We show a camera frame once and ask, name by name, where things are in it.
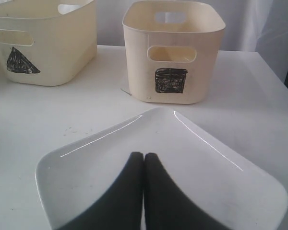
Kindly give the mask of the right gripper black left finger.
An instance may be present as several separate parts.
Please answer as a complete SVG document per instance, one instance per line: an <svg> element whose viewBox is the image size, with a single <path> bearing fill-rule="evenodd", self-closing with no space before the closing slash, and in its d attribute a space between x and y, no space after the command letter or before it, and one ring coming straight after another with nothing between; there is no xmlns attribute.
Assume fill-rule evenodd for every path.
<svg viewBox="0 0 288 230"><path fill-rule="evenodd" d="M107 191L60 230L139 230L144 189L144 155L132 152Z"/></svg>

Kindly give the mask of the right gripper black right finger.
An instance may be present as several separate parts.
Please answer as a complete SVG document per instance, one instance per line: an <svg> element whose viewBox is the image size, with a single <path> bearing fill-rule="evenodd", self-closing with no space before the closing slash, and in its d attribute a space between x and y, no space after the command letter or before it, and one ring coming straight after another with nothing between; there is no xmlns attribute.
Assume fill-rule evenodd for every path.
<svg viewBox="0 0 288 230"><path fill-rule="evenodd" d="M158 155L144 158L144 216L147 230L227 230L175 184Z"/></svg>

